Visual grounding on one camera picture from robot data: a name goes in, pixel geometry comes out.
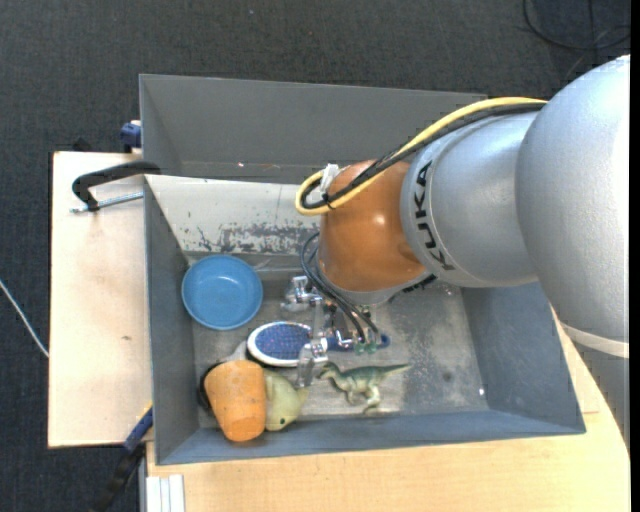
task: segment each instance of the wooden table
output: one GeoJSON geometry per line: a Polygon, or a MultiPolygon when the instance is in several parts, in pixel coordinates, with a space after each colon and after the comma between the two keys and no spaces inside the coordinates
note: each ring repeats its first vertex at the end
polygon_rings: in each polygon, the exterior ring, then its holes
{"type": "MultiPolygon", "coordinates": [[[[51,447],[121,442],[150,399],[142,205],[68,212],[79,204],[70,190],[77,175],[131,158],[54,156],[51,447]]],[[[130,180],[101,193],[137,187],[130,180]]],[[[628,452],[562,334],[583,435],[179,466],[156,466],[149,449],[147,472],[183,474],[188,512],[630,510],[628,452]]]]}

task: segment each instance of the toy dinosaur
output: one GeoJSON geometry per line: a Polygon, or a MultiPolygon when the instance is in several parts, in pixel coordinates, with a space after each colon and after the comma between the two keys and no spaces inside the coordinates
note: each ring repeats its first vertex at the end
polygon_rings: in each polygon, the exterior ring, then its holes
{"type": "Polygon", "coordinates": [[[363,394],[367,397],[367,406],[362,411],[369,412],[382,401],[378,386],[389,375],[399,373],[409,368],[408,364],[398,364],[393,366],[361,366],[351,370],[340,371],[334,363],[324,365],[322,372],[318,376],[320,379],[333,379],[336,386],[347,392],[347,400],[350,404],[355,404],[355,395],[363,394]]]}

